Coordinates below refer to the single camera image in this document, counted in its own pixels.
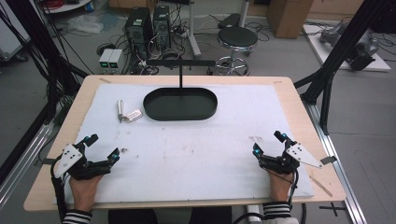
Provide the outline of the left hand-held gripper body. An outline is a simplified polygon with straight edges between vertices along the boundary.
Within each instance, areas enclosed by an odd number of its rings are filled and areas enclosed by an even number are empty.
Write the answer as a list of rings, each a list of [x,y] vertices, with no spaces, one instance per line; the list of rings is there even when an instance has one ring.
[[[56,170],[51,170],[51,176],[61,178],[65,174],[71,175],[76,180],[89,180],[99,175],[111,172],[110,161],[92,162],[85,157],[84,143],[67,145],[57,162],[53,163]]]

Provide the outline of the person's right hand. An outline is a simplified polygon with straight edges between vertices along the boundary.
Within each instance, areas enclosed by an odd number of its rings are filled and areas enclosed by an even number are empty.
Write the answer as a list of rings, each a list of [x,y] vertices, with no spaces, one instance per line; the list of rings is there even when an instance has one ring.
[[[270,198],[273,202],[285,203],[289,199],[290,187],[294,181],[294,175],[281,175],[269,170]]]

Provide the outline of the person's left hand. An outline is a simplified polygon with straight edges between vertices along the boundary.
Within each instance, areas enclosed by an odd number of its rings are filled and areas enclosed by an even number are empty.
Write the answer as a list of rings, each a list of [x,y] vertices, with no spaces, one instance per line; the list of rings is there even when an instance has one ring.
[[[90,212],[92,210],[97,186],[101,179],[101,175],[89,180],[70,178],[69,185],[73,194],[75,209],[83,212]]]

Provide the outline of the white table leg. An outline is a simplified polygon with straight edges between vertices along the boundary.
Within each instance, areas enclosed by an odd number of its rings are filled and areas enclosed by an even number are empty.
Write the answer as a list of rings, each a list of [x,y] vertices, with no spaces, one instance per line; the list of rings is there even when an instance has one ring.
[[[249,213],[247,224],[262,224],[262,219],[257,217],[261,213],[260,207],[257,204],[248,205],[247,212]]]

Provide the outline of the white foam mat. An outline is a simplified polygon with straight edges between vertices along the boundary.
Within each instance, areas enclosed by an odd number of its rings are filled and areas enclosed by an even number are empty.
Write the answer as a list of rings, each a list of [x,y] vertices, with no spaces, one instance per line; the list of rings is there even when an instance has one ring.
[[[120,122],[116,102],[126,110],[143,106],[151,85],[102,84],[78,130],[78,138],[97,134],[86,150],[101,161],[114,149],[120,160],[100,181],[98,203],[160,203],[265,199],[268,174],[252,150],[278,156],[276,131],[289,133],[271,85],[212,85],[218,98],[209,119],[157,121],[149,116]]]

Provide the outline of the white power supply box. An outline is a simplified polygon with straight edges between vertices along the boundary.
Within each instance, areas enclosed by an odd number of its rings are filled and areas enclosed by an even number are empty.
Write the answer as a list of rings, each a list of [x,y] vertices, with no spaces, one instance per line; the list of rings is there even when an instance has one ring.
[[[119,74],[124,66],[124,55],[121,49],[114,49],[108,60],[111,74]]]
[[[99,64],[104,74],[108,74],[110,71],[109,60],[113,53],[113,49],[105,49],[99,59]]]

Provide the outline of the black stand with oval tray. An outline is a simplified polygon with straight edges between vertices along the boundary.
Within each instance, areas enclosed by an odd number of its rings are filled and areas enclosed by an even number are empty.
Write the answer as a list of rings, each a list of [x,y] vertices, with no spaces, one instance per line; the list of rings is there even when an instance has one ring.
[[[148,60],[147,65],[178,67],[178,86],[159,88],[148,93],[143,100],[146,115],[158,121],[204,120],[212,117],[218,107],[217,95],[205,88],[183,86],[183,66],[211,68],[214,61],[200,60]]]

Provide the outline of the black round stool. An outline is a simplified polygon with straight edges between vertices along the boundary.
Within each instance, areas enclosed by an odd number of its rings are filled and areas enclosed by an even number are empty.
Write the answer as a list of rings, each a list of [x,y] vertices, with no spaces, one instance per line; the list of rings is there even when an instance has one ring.
[[[218,59],[215,63],[215,71],[220,76],[237,74],[248,76],[250,71],[248,63],[237,57],[238,52],[250,53],[257,45],[258,37],[255,33],[245,27],[227,27],[219,31],[218,43],[231,51],[230,56]]]

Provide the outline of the black robot device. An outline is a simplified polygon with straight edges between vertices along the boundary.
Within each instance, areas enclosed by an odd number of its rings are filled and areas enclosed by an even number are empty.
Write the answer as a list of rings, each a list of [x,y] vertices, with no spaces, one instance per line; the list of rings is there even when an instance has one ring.
[[[378,40],[372,37],[368,32],[365,32],[346,57],[346,62],[354,71],[361,71],[375,61],[373,55],[378,49]]]

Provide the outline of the grey robot device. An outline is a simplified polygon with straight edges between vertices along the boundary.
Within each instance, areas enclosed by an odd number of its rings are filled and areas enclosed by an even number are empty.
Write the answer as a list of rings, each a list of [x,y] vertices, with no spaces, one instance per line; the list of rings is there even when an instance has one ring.
[[[320,34],[319,42],[323,44],[327,43],[331,47],[334,47],[347,27],[348,22],[340,21],[332,29],[323,30]]]

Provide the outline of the clear plastic bag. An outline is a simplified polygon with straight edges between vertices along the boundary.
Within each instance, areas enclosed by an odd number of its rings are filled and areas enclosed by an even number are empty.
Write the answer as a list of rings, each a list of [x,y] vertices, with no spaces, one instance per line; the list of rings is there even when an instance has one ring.
[[[95,16],[89,15],[81,15],[72,18],[67,24],[69,29],[89,34],[99,34],[104,28],[104,25],[99,22]]]

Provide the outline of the large black computer tower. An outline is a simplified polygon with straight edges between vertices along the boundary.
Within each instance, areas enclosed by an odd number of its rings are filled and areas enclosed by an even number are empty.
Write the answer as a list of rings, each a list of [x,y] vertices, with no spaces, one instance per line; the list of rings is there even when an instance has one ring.
[[[124,26],[129,40],[132,41],[134,51],[142,60],[149,55],[149,41],[153,37],[150,10],[148,7],[134,7]]]

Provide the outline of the slim black computer tower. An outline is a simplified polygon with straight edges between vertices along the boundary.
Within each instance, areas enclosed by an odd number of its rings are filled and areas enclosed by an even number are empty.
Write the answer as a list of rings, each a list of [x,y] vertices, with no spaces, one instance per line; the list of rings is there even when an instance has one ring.
[[[157,49],[165,50],[171,47],[170,43],[170,8],[156,6],[153,11],[153,28]]]

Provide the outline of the silver keychain with tag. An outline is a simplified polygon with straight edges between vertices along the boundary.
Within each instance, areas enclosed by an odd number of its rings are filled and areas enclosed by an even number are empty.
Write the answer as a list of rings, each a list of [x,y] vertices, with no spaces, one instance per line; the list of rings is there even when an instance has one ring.
[[[117,110],[118,110],[118,120],[119,122],[134,122],[143,117],[143,113],[140,109],[134,109],[131,112],[125,113],[123,111],[123,101],[117,101]]]

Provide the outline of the aluminium rail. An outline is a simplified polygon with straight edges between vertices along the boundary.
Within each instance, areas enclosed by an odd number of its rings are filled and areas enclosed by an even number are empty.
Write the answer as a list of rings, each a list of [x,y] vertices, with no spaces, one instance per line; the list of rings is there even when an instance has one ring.
[[[50,139],[54,129],[54,124],[42,125],[34,133],[28,145],[23,148],[21,156],[17,159],[16,164],[12,167],[4,182],[0,185],[0,211],[5,207],[7,201],[12,195],[15,188],[21,183],[23,177],[32,166],[41,148]]]
[[[304,107],[307,111],[308,116],[311,118],[311,121],[316,129],[318,134],[318,138],[321,144],[324,146],[324,150],[328,156],[335,156],[337,161],[332,164],[335,173],[343,187],[343,190],[346,194],[346,198],[344,199],[344,205],[347,210],[348,216],[351,220],[352,224],[368,224],[366,218],[361,210],[361,206],[358,202],[357,197],[355,196],[354,190],[351,187],[347,174],[344,170],[344,167],[338,157],[335,146],[332,142],[331,137],[326,134],[323,129],[319,125],[320,114],[319,110],[315,105],[308,105],[304,103]]]

